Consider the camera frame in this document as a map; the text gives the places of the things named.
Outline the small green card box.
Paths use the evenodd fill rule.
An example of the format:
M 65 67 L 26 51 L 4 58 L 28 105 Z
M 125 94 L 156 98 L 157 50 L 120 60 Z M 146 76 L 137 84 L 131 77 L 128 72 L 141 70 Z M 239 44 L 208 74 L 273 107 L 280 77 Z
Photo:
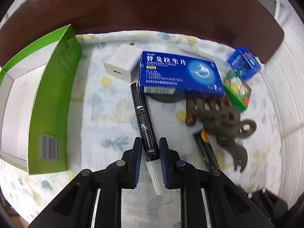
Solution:
M 232 105 L 241 113 L 244 112 L 249 105 L 251 87 L 232 70 L 226 74 L 223 87 Z

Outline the brown wooden comb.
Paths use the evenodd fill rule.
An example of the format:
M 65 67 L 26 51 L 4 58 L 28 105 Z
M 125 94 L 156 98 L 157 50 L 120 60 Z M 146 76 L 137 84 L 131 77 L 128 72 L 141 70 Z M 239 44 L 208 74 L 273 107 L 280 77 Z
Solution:
M 231 106 L 232 102 L 227 95 L 208 99 L 188 97 L 186 100 L 185 123 L 187 126 L 194 126 L 196 124 L 195 115 L 202 111 L 217 111 Z

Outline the patterned white cloth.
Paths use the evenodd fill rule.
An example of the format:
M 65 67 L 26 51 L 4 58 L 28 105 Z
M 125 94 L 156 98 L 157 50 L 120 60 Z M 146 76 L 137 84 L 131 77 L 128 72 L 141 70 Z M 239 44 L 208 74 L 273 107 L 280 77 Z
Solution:
M 81 171 L 105 169 L 131 149 L 139 127 L 130 92 L 130 83 L 109 76 L 104 68 L 122 44 L 134 43 L 145 51 L 170 52 L 193 48 L 227 60 L 234 49 L 224 44 L 200 40 L 192 36 L 162 32 L 118 32 L 78 35 L 82 56 L 74 79 L 67 126 L 67 161 L 69 171 L 32 175 L 1 161 L 1 189 L 6 200 L 22 218 L 31 223 L 51 200 Z M 246 148 L 248 163 L 243 171 L 234 171 L 230 154 L 219 147 L 208 134 L 220 169 L 246 192 L 266 188 L 278 194 L 281 178 L 281 140 L 273 104 L 264 79 L 257 73 L 249 81 L 252 89 L 243 119 L 254 120 L 255 133 L 237 139 Z M 193 134 L 200 122 L 188 127 L 185 100 L 172 104 L 146 97 L 157 141 L 166 137 L 169 147 L 180 158 L 196 168 L 205 165 Z M 156 195 L 143 155 L 139 183 L 135 190 L 123 190 L 122 227 L 181 227 L 180 191 L 164 190 Z

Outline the black utility knife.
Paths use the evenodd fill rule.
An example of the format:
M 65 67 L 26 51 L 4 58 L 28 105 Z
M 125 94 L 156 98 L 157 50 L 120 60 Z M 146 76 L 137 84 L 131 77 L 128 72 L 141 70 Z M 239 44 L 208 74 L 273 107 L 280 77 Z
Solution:
M 201 130 L 195 134 L 193 134 L 194 140 L 199 147 L 201 154 L 203 156 L 203 161 L 208 169 L 208 171 L 212 171 L 214 169 L 219 169 L 219 165 L 214 154 L 214 151 L 211 147 L 209 139 L 205 130 Z

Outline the green open cardboard box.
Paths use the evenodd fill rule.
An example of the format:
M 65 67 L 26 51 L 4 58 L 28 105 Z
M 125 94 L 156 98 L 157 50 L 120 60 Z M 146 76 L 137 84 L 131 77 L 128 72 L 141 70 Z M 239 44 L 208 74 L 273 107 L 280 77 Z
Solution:
M 1 68 L 1 159 L 28 174 L 67 170 L 67 117 L 82 51 L 71 25 Z

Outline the black marker pen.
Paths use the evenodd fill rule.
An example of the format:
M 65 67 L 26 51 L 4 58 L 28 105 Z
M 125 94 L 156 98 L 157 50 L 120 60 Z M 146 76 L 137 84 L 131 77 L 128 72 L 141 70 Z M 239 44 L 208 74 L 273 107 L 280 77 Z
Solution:
M 136 83 L 132 83 L 130 89 L 142 145 L 146 155 L 148 173 L 152 180 L 155 193 L 161 196 L 163 195 L 164 185 L 162 183 L 160 152 L 149 116 L 146 99 L 145 96 L 139 92 Z

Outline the blue medicine box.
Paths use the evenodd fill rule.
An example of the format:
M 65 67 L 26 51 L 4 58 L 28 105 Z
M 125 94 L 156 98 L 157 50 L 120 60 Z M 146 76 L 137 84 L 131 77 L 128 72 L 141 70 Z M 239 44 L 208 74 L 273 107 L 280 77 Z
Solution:
M 143 51 L 140 93 L 217 98 L 225 95 L 216 64 L 188 56 Z

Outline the white USB charger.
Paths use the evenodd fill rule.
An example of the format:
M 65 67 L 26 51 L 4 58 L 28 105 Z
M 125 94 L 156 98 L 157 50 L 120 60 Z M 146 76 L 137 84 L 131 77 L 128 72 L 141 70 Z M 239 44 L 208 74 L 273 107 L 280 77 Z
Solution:
M 132 82 L 139 68 L 142 49 L 131 44 L 121 45 L 104 64 L 107 74 Z

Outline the small blue card box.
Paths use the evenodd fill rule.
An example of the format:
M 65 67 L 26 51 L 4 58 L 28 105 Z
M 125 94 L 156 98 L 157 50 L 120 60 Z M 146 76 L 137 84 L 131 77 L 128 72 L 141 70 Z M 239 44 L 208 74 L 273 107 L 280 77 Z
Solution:
M 261 65 L 253 53 L 245 48 L 239 47 L 228 58 L 228 64 L 243 80 L 248 81 L 261 70 Z

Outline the black round object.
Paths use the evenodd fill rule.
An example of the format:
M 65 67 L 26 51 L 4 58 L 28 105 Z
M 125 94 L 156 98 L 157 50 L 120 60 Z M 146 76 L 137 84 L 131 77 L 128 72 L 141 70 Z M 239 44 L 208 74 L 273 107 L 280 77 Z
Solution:
M 166 104 L 176 103 L 185 99 L 185 97 L 175 95 L 147 94 L 147 96 L 153 100 Z

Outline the dark wooden headboard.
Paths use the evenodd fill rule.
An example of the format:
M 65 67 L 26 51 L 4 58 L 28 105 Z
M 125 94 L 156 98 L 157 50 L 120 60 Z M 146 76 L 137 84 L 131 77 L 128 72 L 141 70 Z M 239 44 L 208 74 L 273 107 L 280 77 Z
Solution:
M 65 25 L 76 34 L 154 30 L 246 47 L 267 62 L 284 31 L 257 0 L 27 0 L 1 28 L 1 65 Z

